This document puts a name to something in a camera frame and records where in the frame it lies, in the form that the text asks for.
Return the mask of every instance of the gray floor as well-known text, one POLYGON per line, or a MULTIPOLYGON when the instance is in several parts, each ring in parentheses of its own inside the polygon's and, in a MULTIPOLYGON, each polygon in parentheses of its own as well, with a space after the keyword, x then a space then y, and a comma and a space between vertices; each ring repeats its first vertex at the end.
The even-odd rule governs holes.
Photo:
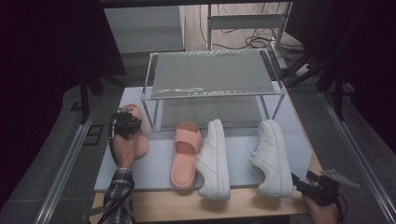
MULTIPOLYGON (((131 86, 143 84, 141 78, 119 79, 131 86)), ((336 129, 321 93, 315 88, 317 79, 318 77, 312 77, 296 87, 289 88, 288 91, 323 169, 333 168, 361 184, 360 189, 347 186, 340 188, 340 193, 345 196, 348 205, 345 223, 388 223, 346 142, 336 129)), ((103 95, 91 95, 91 98, 100 98, 92 125, 103 125, 103 133, 96 146, 84 145, 80 149, 50 223, 83 223, 81 217, 87 215, 91 209, 95 194, 93 186, 106 148, 107 123, 110 115, 117 110, 122 95, 122 88, 104 79, 101 81, 105 86, 103 95)), ((4 205, 0 223, 34 222, 78 129, 81 113, 71 111, 74 103, 79 103, 79 87, 69 90, 64 95, 64 107, 59 118, 30 169, 4 205)), ((384 189, 390 198, 395 199, 395 155, 360 116, 348 97, 344 98, 343 106, 345 124, 384 189)), ((94 137, 85 138, 85 143, 94 141, 94 137)), ((226 220, 224 223, 251 221, 238 219, 226 220)), ((306 215, 293 216, 290 223, 310 223, 310 220, 306 215)))

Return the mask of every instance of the white sneaker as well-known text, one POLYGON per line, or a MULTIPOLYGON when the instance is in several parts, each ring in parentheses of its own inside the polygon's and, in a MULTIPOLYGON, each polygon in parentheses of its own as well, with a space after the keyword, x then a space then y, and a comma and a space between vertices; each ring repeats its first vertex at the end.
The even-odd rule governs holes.
POLYGON ((251 154, 250 168, 260 181, 259 194, 289 198, 293 185, 285 140, 279 125, 273 119, 262 121, 258 137, 256 150, 251 154))
POLYGON ((221 121, 212 120, 207 124, 207 128, 207 138, 195 163, 205 182, 198 190, 198 194, 207 199, 229 200, 230 181, 221 121))

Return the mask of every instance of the glass shelf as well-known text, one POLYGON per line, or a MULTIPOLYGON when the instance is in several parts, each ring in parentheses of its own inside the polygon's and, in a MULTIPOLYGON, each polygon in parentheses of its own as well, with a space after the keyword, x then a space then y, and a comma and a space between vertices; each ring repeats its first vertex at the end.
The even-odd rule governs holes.
POLYGON ((275 117, 285 94, 266 49, 165 52, 150 54, 141 101, 153 131, 184 120, 253 127, 275 117))

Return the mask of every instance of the sneaker sole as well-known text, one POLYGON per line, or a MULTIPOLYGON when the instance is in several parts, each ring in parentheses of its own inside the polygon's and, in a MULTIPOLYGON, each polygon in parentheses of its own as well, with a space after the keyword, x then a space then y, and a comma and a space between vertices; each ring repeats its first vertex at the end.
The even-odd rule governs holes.
POLYGON ((292 194, 291 172, 286 151, 285 139, 279 125, 274 120, 267 120, 276 137, 277 162, 280 173, 280 197, 289 197, 292 194))
POLYGON ((218 153, 218 199, 228 200, 230 199, 230 179, 228 174, 227 165, 227 153, 225 147, 225 136, 222 128, 221 121, 219 119, 213 120, 216 130, 216 141, 217 141, 217 153, 218 153))

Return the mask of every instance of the plaid sleeve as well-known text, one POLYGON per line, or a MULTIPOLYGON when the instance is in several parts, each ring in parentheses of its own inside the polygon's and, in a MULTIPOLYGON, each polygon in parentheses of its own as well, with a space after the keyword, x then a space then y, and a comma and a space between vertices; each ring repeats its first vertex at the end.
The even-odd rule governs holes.
MULTIPOLYGON (((104 213, 108 211, 120 198, 125 196, 129 190, 134 189, 134 179, 132 171, 126 168, 116 170, 111 180, 110 186, 105 192, 104 213)), ((125 201, 105 220, 106 224, 114 223, 134 223, 132 211, 132 199, 128 196, 125 201)))

